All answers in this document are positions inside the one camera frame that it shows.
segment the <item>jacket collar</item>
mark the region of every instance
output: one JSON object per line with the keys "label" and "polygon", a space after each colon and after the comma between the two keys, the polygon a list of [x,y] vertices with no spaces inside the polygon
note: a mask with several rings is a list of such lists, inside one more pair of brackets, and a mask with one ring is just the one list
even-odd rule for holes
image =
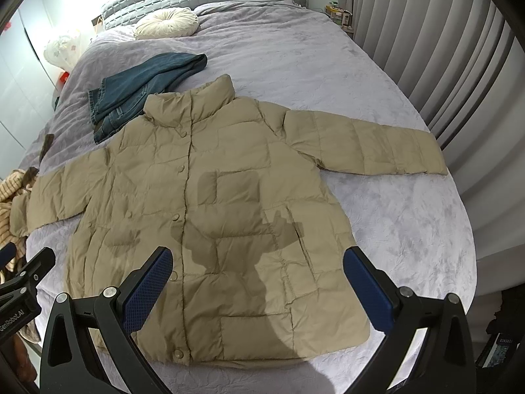
{"label": "jacket collar", "polygon": [[184,115],[191,113],[192,123],[210,117],[235,97],[232,79],[224,74],[215,81],[183,93],[149,95],[144,114],[167,127],[182,123]]}

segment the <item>beige puffer jacket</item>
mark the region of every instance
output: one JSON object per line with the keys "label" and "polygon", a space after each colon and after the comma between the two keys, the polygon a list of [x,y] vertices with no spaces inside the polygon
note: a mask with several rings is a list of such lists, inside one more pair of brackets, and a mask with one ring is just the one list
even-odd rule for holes
{"label": "beige puffer jacket", "polygon": [[162,245],[172,276],[135,337],[150,359],[254,366],[366,341],[342,271],[355,241],[319,168],[446,174],[434,137],[235,98],[229,76],[151,95],[144,112],[15,198],[19,236],[85,211],[68,249],[71,295],[118,286]]}

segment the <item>lavender plush blanket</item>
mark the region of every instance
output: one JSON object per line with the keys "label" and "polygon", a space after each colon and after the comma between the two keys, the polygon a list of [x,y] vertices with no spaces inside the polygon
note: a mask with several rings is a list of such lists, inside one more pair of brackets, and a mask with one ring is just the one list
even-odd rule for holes
{"label": "lavender plush blanket", "polygon": [[[99,35],[74,68],[57,112],[35,141],[23,166],[36,164],[45,133],[52,148],[41,163],[48,173],[98,146],[89,121],[88,90],[162,52],[204,53],[208,66],[185,80],[183,91],[229,74],[238,95],[295,109],[316,109],[382,124],[426,130],[408,99],[338,26],[291,0],[210,3],[198,7],[200,28],[180,39],[135,41],[132,27]],[[465,307],[476,285],[471,226],[450,175],[356,176],[325,172],[356,241],[398,286],[443,298],[456,292]],[[63,289],[66,246],[79,216],[42,227],[27,242],[28,257],[49,246],[57,265],[39,285],[43,335],[54,297]],[[342,393],[380,344],[372,330],[358,347],[279,369],[240,370],[154,363],[173,390],[188,393]],[[423,340],[419,333],[395,383],[406,378]],[[111,379],[123,387],[102,354]]]}

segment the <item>hand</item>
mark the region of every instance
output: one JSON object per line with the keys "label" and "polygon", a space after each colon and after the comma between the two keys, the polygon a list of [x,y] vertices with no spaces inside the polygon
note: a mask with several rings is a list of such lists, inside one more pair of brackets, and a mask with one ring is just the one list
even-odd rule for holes
{"label": "hand", "polygon": [[15,348],[16,361],[18,362],[18,367],[16,368],[18,379],[20,382],[33,382],[36,379],[36,370],[30,361],[24,342],[18,335],[14,335],[12,341]]}

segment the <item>gray curtain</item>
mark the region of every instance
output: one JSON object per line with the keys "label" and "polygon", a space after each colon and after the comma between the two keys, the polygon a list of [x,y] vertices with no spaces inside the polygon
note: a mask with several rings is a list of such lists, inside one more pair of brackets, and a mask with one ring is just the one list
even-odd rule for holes
{"label": "gray curtain", "polygon": [[471,220],[477,295],[525,282],[525,54],[505,19],[491,0],[339,3],[443,149]]}

